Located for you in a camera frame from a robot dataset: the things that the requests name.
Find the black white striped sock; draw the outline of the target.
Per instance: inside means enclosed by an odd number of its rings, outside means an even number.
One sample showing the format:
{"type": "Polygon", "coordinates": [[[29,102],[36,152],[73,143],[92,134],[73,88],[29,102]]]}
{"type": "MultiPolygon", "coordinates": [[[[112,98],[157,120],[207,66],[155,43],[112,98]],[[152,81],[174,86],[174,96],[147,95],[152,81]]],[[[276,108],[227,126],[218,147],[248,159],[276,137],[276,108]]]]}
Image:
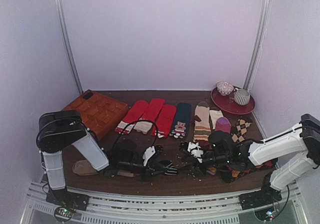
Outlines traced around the black white striped sock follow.
{"type": "Polygon", "coordinates": [[[170,160],[162,160],[160,164],[163,165],[163,174],[169,176],[176,176],[178,175],[178,169],[173,165],[170,160]]]}

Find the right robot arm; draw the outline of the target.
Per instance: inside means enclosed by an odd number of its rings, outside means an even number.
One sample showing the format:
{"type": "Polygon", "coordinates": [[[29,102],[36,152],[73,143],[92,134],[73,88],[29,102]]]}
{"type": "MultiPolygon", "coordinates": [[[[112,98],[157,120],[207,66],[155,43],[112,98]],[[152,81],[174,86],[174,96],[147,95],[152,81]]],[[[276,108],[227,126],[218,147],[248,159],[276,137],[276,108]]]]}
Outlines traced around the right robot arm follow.
{"type": "Polygon", "coordinates": [[[319,124],[312,115],[304,114],[300,122],[287,131],[267,139],[247,139],[238,144],[228,133],[214,131],[208,139],[209,150],[194,142],[179,145],[180,152],[191,158],[191,162],[182,169],[190,170],[194,175],[205,175],[213,167],[224,182],[230,183],[252,171],[272,168],[279,157],[295,153],[280,169],[265,176],[264,188],[256,194],[256,200],[265,205],[275,197],[276,191],[319,167],[319,124]]]}

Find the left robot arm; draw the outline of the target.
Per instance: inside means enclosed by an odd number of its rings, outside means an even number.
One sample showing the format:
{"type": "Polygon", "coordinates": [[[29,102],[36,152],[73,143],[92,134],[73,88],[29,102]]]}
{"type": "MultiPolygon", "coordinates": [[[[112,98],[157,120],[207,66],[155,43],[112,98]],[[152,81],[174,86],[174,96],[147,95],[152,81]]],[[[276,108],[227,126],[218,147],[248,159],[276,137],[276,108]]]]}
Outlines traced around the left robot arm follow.
{"type": "Polygon", "coordinates": [[[111,176],[119,170],[137,173],[148,178],[158,173],[168,173],[170,164],[157,161],[162,153],[160,145],[152,144],[143,154],[136,151],[137,143],[117,137],[110,150],[104,150],[82,122],[78,111],[59,111],[43,114],[39,118],[37,147],[44,161],[52,197],[61,206],[72,201],[66,191],[62,151],[75,147],[89,162],[91,167],[103,176],[111,176]]]}

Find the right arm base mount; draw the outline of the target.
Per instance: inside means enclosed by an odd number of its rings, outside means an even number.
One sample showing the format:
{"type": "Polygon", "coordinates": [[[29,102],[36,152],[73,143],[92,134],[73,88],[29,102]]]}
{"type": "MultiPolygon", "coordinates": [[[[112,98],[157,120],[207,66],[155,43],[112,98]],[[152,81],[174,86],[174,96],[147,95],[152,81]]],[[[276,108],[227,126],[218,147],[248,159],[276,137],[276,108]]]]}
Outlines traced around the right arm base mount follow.
{"type": "Polygon", "coordinates": [[[281,192],[270,187],[239,196],[242,210],[253,209],[255,217],[260,221],[272,221],[280,209],[281,192]]]}

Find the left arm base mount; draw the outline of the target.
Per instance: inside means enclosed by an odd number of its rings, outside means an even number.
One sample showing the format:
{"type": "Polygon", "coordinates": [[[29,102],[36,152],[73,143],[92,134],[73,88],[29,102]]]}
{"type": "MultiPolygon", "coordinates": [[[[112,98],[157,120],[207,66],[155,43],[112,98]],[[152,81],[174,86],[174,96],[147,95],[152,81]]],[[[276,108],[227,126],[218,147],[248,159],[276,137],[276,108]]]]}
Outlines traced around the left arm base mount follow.
{"type": "Polygon", "coordinates": [[[61,223],[65,223],[70,221],[78,210],[86,211],[89,198],[86,194],[70,192],[65,187],[60,190],[49,188],[45,200],[57,205],[53,212],[54,218],[61,223]]]}

